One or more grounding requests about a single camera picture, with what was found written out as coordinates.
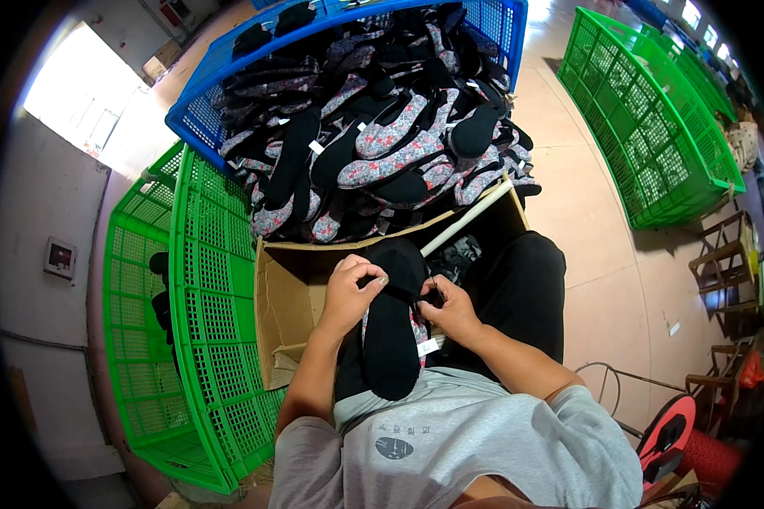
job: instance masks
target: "red bag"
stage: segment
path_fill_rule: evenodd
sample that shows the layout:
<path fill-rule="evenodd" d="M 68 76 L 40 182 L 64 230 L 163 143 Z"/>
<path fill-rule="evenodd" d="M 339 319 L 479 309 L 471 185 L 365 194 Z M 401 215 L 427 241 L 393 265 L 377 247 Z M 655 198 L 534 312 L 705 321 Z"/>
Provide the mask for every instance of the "red bag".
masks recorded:
<path fill-rule="evenodd" d="M 764 372 L 761 371 L 761 357 L 758 356 L 755 350 L 751 350 L 744 360 L 744 370 L 742 370 L 739 385 L 745 389 L 753 389 L 758 385 L 758 382 L 764 382 Z"/>

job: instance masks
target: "white tube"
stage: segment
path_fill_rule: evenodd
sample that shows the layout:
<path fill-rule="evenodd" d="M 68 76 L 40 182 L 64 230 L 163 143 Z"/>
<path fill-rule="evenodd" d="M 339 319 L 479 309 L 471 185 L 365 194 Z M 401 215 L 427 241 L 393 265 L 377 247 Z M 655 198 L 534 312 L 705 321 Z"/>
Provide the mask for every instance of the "white tube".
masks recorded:
<path fill-rule="evenodd" d="M 458 233 L 458 231 L 467 224 L 472 221 L 473 219 L 477 218 L 479 214 L 484 212 L 487 207 L 489 207 L 491 204 L 495 203 L 498 198 L 501 196 L 506 195 L 509 193 L 509 190 L 512 189 L 512 179 L 507 178 L 501 184 L 495 188 L 489 195 L 485 196 L 481 201 L 479 201 L 477 204 L 473 205 L 471 209 L 465 213 L 461 219 L 451 224 L 447 229 L 442 231 L 438 237 L 431 240 L 430 243 L 422 248 L 422 257 L 427 258 L 428 255 L 438 249 L 442 244 L 447 242 L 447 240 Z"/>

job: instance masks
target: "gray t-shirt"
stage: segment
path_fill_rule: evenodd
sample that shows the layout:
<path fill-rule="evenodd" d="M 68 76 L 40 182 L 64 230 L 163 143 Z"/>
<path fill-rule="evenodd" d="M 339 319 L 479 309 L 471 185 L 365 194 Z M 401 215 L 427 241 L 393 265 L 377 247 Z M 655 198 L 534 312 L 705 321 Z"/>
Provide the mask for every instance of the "gray t-shirt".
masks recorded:
<path fill-rule="evenodd" d="M 338 402 L 337 428 L 300 417 L 275 447 L 270 507 L 449 507 L 480 475 L 500 475 L 531 503 L 637 506 L 640 460 L 582 386 L 550 405 L 484 376 L 430 368 L 387 402 L 370 391 Z"/>

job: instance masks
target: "concrete floor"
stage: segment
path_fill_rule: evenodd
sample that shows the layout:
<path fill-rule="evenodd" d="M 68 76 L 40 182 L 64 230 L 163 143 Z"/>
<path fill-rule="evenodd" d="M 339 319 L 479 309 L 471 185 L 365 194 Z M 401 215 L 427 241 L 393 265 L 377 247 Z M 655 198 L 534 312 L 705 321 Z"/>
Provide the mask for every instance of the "concrete floor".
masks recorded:
<path fill-rule="evenodd" d="M 623 371 L 681 386 L 686 374 L 708 370 L 713 344 L 728 341 L 720 323 L 705 308 L 688 270 L 688 261 L 698 256 L 702 244 L 685 229 L 629 230 L 595 139 L 550 68 L 565 53 L 576 5 L 611 15 L 627 25 L 639 24 L 624 4 L 530 0 L 513 120 L 534 140 L 533 176 L 543 187 L 541 195 L 527 199 L 530 226 L 554 240 L 566 255 L 564 364 L 576 369 L 590 361 L 605 361 Z M 243 2 L 216 15 L 152 88 L 146 110 L 138 117 L 138 129 L 127 134 L 128 142 L 123 143 L 126 156 L 119 159 L 121 175 L 112 177 L 109 184 L 96 236 L 101 245 L 93 251 L 93 267 L 101 270 L 107 217 L 129 188 L 130 178 L 166 150 L 164 144 L 168 147 L 169 139 L 175 139 L 163 132 L 163 115 L 176 101 L 208 44 L 253 13 L 251 5 Z M 745 196 L 752 192 L 757 197 L 754 186 Z M 750 202 L 757 204 L 758 199 Z M 703 225 L 712 225 L 733 210 L 729 204 Z M 89 305 L 91 329 L 98 332 L 91 335 L 92 345 L 102 349 L 99 290 L 91 288 Z M 677 323 L 680 328 L 671 335 L 669 331 Z M 602 372 L 589 368 L 581 374 L 597 394 Z M 668 389 L 636 380 L 621 383 L 616 417 L 638 429 L 644 429 L 674 395 Z M 603 401 L 609 409 L 616 392 L 610 379 Z M 107 392 L 103 399 L 108 403 Z M 115 412 L 115 406 L 109 412 Z M 118 422 L 112 422 L 111 428 L 113 434 L 121 432 Z M 129 453 L 125 456 L 135 465 L 131 477 L 138 480 L 145 498 L 158 498 L 163 493 L 158 475 Z M 256 498 L 262 500 L 265 495 Z"/>

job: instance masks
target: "hand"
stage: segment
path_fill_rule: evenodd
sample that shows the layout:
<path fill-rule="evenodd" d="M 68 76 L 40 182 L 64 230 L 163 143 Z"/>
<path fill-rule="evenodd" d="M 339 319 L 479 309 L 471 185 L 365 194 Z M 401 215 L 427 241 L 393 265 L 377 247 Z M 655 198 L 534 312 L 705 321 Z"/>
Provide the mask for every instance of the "hand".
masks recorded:
<path fill-rule="evenodd" d="M 472 341 L 480 338 L 484 325 L 476 316 L 467 292 L 455 286 L 441 274 L 428 278 L 422 285 L 422 295 L 436 288 L 444 298 L 444 305 L 438 309 L 423 300 L 418 303 L 422 317 L 435 323 L 456 343 L 469 348 Z"/>
<path fill-rule="evenodd" d="M 360 290 L 357 281 L 365 276 L 376 276 L 376 279 Z M 365 258 L 350 254 L 340 260 L 328 279 L 326 304 L 316 329 L 326 336 L 342 340 L 362 319 L 371 301 L 386 284 L 388 275 L 385 271 Z"/>

